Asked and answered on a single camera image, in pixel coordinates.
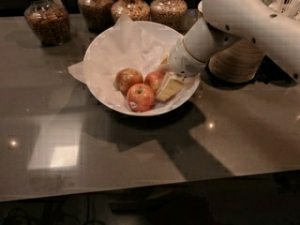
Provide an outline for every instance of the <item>apple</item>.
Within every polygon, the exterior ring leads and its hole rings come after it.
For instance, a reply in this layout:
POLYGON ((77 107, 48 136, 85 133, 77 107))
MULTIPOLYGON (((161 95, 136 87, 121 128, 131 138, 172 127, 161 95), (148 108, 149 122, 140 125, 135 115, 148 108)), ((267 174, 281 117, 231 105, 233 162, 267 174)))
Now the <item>apple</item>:
POLYGON ((164 71, 152 71, 146 75, 144 83, 150 86, 156 94, 165 75, 166 72, 164 71))
POLYGON ((134 112, 146 112, 154 108, 156 102, 152 88, 144 83, 131 86, 127 92, 127 103, 134 112))
POLYGON ((137 83, 143 83, 143 75, 135 68, 124 68, 116 74, 115 85, 123 95, 126 95, 128 89, 137 83))

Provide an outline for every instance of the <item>dark floor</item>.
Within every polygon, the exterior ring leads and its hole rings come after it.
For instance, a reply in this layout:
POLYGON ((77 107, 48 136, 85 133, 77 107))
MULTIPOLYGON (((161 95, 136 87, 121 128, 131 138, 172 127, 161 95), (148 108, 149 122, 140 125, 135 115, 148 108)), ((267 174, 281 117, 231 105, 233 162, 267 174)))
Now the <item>dark floor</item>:
POLYGON ((300 224, 300 172, 0 203, 0 225, 300 224))

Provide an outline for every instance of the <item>nuts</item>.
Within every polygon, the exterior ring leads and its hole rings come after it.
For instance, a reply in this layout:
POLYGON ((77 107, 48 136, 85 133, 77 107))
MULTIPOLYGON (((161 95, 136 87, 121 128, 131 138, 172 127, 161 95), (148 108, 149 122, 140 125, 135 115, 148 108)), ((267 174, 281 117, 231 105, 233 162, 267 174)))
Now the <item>nuts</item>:
POLYGON ((118 0, 112 5, 112 18, 116 21, 125 12, 132 21, 149 21, 150 7, 143 0, 118 0))
POLYGON ((90 30, 103 31, 113 23, 113 3, 114 0, 78 0, 78 7, 90 30))
POLYGON ((41 43, 59 45, 70 39, 68 12, 64 7, 33 10, 25 16, 41 43))
POLYGON ((153 22, 181 30, 188 5, 185 0, 153 0, 150 9, 153 22))

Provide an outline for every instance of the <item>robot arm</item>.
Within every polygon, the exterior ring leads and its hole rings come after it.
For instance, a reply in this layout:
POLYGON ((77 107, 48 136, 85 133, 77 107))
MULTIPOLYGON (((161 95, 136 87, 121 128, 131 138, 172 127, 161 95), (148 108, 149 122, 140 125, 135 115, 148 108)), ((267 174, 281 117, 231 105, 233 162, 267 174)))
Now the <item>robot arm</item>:
POLYGON ((300 72, 300 23, 261 0, 202 0, 203 17, 173 46, 169 66, 195 76, 215 53, 240 38, 253 42, 289 75, 300 72))

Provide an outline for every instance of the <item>gray table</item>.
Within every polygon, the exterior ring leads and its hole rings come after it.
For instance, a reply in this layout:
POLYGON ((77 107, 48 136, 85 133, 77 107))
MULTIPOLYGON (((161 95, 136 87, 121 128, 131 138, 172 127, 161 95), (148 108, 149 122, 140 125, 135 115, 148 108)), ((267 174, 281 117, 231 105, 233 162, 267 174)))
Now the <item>gray table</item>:
POLYGON ((211 85, 157 117, 101 105, 68 74, 96 34, 42 47, 23 17, 0 18, 0 201, 300 168, 298 84, 211 85))

